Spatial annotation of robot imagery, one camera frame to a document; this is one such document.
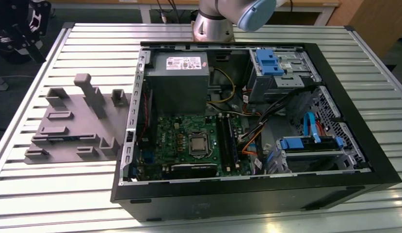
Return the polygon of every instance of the power supply label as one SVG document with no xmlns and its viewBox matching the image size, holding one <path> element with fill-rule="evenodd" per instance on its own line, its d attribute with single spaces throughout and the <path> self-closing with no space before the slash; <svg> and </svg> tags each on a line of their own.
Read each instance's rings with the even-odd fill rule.
<svg viewBox="0 0 402 233">
<path fill-rule="evenodd" d="M 201 57 L 169 57 L 167 69 L 202 69 Z"/>
</svg>

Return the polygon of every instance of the aluminum table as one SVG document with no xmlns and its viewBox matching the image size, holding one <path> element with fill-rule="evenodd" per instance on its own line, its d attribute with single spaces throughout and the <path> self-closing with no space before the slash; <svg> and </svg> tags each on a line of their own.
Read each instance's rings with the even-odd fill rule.
<svg viewBox="0 0 402 233">
<path fill-rule="evenodd" d="M 402 86 L 358 34 L 314 26 L 266 26 L 255 33 L 235 28 L 234 34 L 243 42 L 318 43 L 402 178 Z M 329 210 L 139 223 L 110 202 L 115 161 L 26 165 L 48 89 L 80 93 L 74 76 L 90 73 L 102 93 L 131 92 L 140 41 L 191 41 L 191 26 L 79 23 L 62 30 L 0 141 L 0 232 L 402 231 L 402 183 Z"/>
</svg>

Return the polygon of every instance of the ram slot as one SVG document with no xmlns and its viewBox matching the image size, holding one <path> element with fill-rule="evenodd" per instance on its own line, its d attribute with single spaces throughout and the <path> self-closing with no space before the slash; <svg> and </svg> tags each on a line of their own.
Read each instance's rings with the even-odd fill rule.
<svg viewBox="0 0 402 233">
<path fill-rule="evenodd" d="M 217 117 L 217 136 L 222 170 L 229 172 L 235 168 L 234 153 L 237 153 L 237 148 L 233 146 L 235 142 L 233 142 L 234 134 L 231 132 L 230 118 L 225 116 Z"/>
</svg>

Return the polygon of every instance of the motherboard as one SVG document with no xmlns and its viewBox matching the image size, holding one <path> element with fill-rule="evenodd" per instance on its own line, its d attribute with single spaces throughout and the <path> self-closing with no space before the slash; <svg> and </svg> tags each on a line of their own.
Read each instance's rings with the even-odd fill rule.
<svg viewBox="0 0 402 233">
<path fill-rule="evenodd" d="M 157 148 L 142 152 L 140 180 L 250 175 L 249 158 L 238 157 L 231 140 L 242 133 L 237 116 L 158 117 Z"/>
</svg>

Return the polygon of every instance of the cpu socket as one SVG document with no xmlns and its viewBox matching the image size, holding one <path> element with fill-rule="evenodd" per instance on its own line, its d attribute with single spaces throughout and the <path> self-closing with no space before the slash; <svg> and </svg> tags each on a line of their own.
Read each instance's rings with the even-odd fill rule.
<svg viewBox="0 0 402 233">
<path fill-rule="evenodd" d="M 209 135 L 205 132 L 194 133 L 189 135 L 190 140 L 190 155 L 194 158 L 201 159 L 211 155 L 210 144 L 209 144 Z"/>
</svg>

